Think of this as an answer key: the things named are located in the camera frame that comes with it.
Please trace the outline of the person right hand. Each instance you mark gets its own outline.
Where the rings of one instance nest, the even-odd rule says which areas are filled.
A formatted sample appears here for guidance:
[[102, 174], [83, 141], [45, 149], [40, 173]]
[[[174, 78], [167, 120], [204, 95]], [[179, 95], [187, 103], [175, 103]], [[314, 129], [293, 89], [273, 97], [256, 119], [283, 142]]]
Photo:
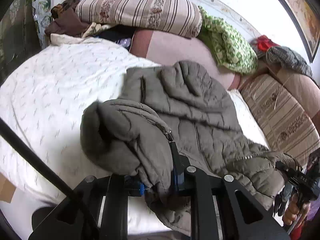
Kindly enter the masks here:
[[309, 213], [310, 206], [311, 206], [310, 202], [306, 202], [303, 204], [302, 208], [300, 209], [297, 206], [297, 201], [298, 201], [298, 197], [297, 197], [297, 194], [295, 193], [291, 197], [289, 205], [282, 217], [284, 225], [291, 225], [293, 222], [297, 221], [295, 229], [298, 228], [303, 223], [303, 220], [307, 217], [307, 214]]

